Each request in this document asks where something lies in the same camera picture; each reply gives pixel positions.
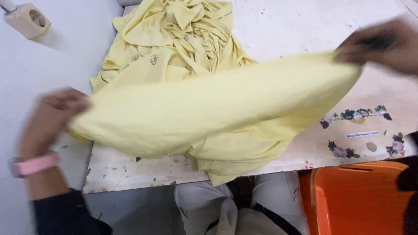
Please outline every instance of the hand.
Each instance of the hand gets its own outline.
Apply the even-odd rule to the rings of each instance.
[[[70,119],[88,108],[87,97],[72,88],[43,96],[22,136],[19,157],[27,160],[46,154]]]
[[[359,46],[375,37],[391,38],[393,42],[386,50]],[[364,64],[372,61],[404,74],[418,74],[418,33],[399,19],[356,31],[338,49],[341,52],[337,59],[341,62]]]

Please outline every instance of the yellow cloth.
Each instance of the yellow cloth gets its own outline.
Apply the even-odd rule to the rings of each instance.
[[[335,63],[332,53],[256,64],[231,34],[231,9],[145,0],[115,18],[108,70],[91,79],[93,108],[71,129],[143,158],[186,153],[214,186],[280,156],[351,89],[361,67]]]

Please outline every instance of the orange chair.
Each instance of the orange chair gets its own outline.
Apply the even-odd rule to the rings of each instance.
[[[377,161],[313,172],[319,235],[401,235],[413,192],[398,191],[396,178],[407,167]]]

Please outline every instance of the pink watch strap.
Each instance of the pink watch strap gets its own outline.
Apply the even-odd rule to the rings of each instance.
[[[58,153],[51,151],[44,156],[23,162],[15,162],[20,175],[30,175],[54,167],[58,164]]]

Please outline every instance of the table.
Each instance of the table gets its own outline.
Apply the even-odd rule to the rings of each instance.
[[[125,13],[133,7],[126,7]],[[405,14],[418,22],[412,0],[233,0],[233,33],[257,61],[298,53],[332,50],[360,26]],[[332,126],[317,124],[298,135],[279,158],[246,175],[313,169],[407,156],[415,152],[404,135],[416,129],[418,88],[411,79],[367,65],[358,83],[326,116]],[[360,120],[340,113],[370,109]],[[393,121],[383,117],[387,113]],[[389,153],[393,135],[402,133],[404,151]],[[338,147],[355,156],[337,158]],[[139,159],[95,143],[83,192],[97,193],[208,180],[184,156]]]

